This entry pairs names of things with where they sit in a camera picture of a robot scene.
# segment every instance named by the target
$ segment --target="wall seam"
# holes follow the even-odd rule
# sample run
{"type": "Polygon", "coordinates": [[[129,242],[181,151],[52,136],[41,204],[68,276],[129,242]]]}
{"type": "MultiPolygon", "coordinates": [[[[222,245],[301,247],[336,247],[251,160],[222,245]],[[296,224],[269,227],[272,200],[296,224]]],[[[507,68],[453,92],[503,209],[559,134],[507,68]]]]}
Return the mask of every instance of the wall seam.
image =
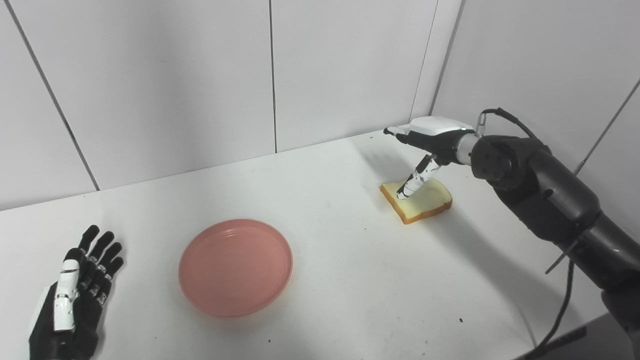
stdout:
{"type": "Polygon", "coordinates": [[[93,183],[93,187],[95,188],[96,191],[99,191],[100,187],[98,186],[98,182],[96,182],[95,177],[93,176],[93,172],[91,171],[91,168],[89,167],[89,164],[87,163],[87,160],[84,157],[82,149],[80,149],[80,145],[76,140],[76,136],[74,135],[73,130],[71,130],[71,126],[69,125],[65,114],[62,112],[60,103],[58,102],[58,99],[56,98],[56,95],[54,94],[53,89],[49,84],[49,80],[47,79],[47,76],[45,76],[44,71],[40,66],[40,62],[38,61],[38,58],[36,57],[36,54],[33,51],[33,48],[31,47],[31,43],[29,43],[29,39],[27,38],[27,35],[25,34],[24,29],[20,24],[20,21],[18,20],[18,17],[15,14],[15,11],[13,10],[13,6],[9,2],[9,0],[4,0],[4,4],[6,5],[6,8],[9,11],[11,18],[13,19],[13,23],[15,24],[16,28],[18,29],[18,32],[20,33],[20,37],[22,37],[22,41],[24,42],[24,45],[27,48],[29,56],[33,61],[33,65],[35,65],[36,70],[40,75],[40,79],[42,79],[42,82],[44,83],[44,86],[47,89],[47,92],[49,93],[49,97],[51,98],[51,101],[53,102],[53,105],[56,108],[56,111],[58,112],[58,115],[60,116],[62,123],[64,123],[65,128],[67,129],[67,133],[69,134],[69,137],[71,137],[71,142],[74,144],[74,147],[76,148],[78,156],[80,156],[80,160],[82,161],[82,164],[84,165],[84,169],[86,170],[87,174],[89,175],[89,178],[91,179],[91,182],[93,183]]]}

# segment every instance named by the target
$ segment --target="robot finger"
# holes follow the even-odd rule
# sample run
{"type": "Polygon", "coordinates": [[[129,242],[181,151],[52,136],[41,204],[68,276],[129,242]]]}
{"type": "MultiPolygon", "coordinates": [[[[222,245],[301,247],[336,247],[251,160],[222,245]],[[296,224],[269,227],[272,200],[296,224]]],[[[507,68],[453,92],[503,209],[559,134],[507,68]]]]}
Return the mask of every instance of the robot finger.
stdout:
{"type": "Polygon", "coordinates": [[[80,240],[80,245],[78,245],[78,247],[84,251],[85,254],[89,253],[91,242],[93,242],[99,233],[100,229],[96,225],[91,225],[82,235],[82,240],[80,240]]]}
{"type": "Polygon", "coordinates": [[[90,286],[89,293],[97,297],[98,293],[102,293],[102,288],[107,282],[111,282],[115,273],[124,265],[124,260],[122,258],[115,258],[112,262],[110,262],[106,266],[106,271],[104,272],[104,276],[94,278],[94,282],[90,286]]]}
{"type": "Polygon", "coordinates": [[[109,244],[115,239],[115,235],[111,231],[104,233],[93,246],[93,249],[89,253],[89,260],[93,263],[98,263],[102,252],[109,246],[109,244]]]}
{"type": "Polygon", "coordinates": [[[104,252],[102,259],[100,259],[100,263],[98,263],[98,266],[95,268],[95,271],[93,272],[93,277],[91,278],[91,281],[86,287],[90,289],[89,291],[92,293],[93,296],[96,295],[98,289],[100,288],[100,284],[102,283],[102,280],[104,279],[104,276],[107,272],[106,267],[111,264],[111,260],[115,258],[115,256],[118,255],[118,253],[121,250],[122,250],[122,244],[116,242],[116,243],[113,243],[113,245],[110,246],[104,252]]]}

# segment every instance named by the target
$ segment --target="robotic arm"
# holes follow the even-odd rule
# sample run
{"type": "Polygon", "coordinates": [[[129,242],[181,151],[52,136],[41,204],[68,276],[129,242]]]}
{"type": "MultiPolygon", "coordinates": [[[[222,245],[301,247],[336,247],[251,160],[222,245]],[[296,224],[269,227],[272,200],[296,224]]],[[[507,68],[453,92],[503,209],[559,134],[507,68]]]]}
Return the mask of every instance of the robotic arm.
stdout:
{"type": "Polygon", "coordinates": [[[410,196],[443,165],[471,166],[539,238],[558,246],[599,288],[602,300],[632,341],[640,360],[640,245],[600,209],[598,197],[518,119],[503,109],[480,114],[477,128],[421,117],[385,134],[429,154],[398,190],[410,196]],[[484,135],[487,113],[517,123],[529,135],[484,135]]]}

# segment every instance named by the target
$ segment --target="black arm segment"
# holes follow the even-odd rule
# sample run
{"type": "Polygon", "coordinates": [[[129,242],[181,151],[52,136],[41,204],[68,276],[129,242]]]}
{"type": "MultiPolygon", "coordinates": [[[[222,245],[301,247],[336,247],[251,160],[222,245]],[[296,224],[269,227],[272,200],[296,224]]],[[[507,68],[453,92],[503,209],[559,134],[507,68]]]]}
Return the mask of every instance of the black arm segment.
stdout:
{"type": "Polygon", "coordinates": [[[539,238],[556,244],[601,289],[640,359],[640,244],[602,213],[598,197],[538,139],[485,136],[476,177],[539,238]]]}

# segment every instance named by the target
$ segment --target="robotic hand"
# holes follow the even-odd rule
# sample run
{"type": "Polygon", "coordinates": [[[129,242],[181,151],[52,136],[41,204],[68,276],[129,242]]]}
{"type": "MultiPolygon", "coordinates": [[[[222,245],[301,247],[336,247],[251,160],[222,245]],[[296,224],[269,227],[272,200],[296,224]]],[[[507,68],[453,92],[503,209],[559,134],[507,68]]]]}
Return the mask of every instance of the robotic hand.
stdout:
{"type": "Polygon", "coordinates": [[[442,165],[471,166],[498,198],[539,238],[557,245],[598,287],[632,340],[640,360],[640,244],[600,209],[598,197],[512,114],[484,110],[476,130],[442,117],[421,117],[385,134],[428,151],[397,196],[410,196],[442,165]],[[484,135],[486,115],[520,126],[528,138],[484,135]]]}
{"type": "Polygon", "coordinates": [[[124,264],[114,235],[90,226],[78,247],[67,252],[58,281],[49,287],[29,337],[31,360],[87,360],[98,345],[96,329],[111,291],[113,276],[124,264]]]}

